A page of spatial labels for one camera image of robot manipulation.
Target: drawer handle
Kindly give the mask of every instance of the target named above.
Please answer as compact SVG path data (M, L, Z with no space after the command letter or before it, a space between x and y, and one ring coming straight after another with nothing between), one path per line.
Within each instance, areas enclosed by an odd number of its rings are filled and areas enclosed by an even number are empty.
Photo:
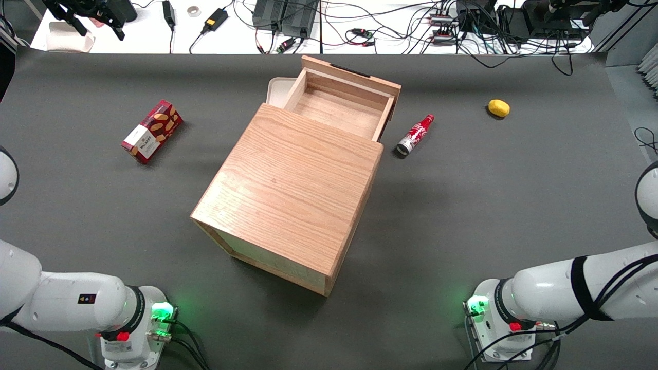
M330 65L331 65L332 67L334 67L334 68L338 68L338 69L346 70L346 71L348 71L348 72L352 72L353 74L358 74L359 76L364 76L364 77L366 77L366 78L370 78L370 77L371 77L371 75L369 75L369 74L365 74L365 73L361 73L361 72L358 72L358 71L353 70L353 69L345 68L344 66L337 66L337 65L335 65L334 63L331 63Z

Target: red aluminum bottle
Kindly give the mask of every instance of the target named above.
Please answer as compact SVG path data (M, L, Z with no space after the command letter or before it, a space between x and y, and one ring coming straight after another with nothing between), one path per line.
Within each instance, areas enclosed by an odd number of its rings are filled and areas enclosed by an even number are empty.
M418 145L418 143L425 137L427 130L430 128L430 125L434 122L433 115L427 115L424 120L413 125L411 130L407 135L400 140L400 142L395 146L395 149L398 153L407 156L413 148Z

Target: gray mat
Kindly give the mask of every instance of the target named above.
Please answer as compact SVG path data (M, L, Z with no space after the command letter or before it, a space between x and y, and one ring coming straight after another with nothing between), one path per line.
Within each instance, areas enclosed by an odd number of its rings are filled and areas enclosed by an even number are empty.
M231 370L460 370L470 357L461 301L481 280L650 240L633 200L645 161L601 57L575 56L571 77L547 57L493 70L455 56L323 58L403 86L388 149L436 115L408 158L382 159L328 299L230 259L188 219L269 79L299 73L293 55L24 51L0 104L0 144L22 175L0 209L0 237L46 271L162 288L211 367ZM186 123L144 167L120 143L162 98ZM485 112L492 98L511 105L505 120ZM564 341L557 368L653 369L655 324L587 323ZM47 336L88 353L84 335ZM512 368L531 369L543 351ZM82 368L5 333L0 363ZM175 345L160 367L195 368Z

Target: open drawer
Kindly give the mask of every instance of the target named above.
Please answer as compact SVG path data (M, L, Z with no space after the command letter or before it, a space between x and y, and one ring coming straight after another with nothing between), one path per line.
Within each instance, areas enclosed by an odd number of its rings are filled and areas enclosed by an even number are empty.
M301 64L285 110L379 141L393 115L400 85L306 55Z

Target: wooden drawer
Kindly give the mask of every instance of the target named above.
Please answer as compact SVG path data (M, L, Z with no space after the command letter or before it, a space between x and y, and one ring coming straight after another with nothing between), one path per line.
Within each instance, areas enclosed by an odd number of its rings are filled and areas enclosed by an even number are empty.
M350 72L333 72L305 67L289 109L262 104L190 215L232 257L324 296L365 208L397 98L367 85L381 84L375 78L355 84L342 78Z
M302 57L285 110L372 141L379 141L400 85L361 75L328 62Z

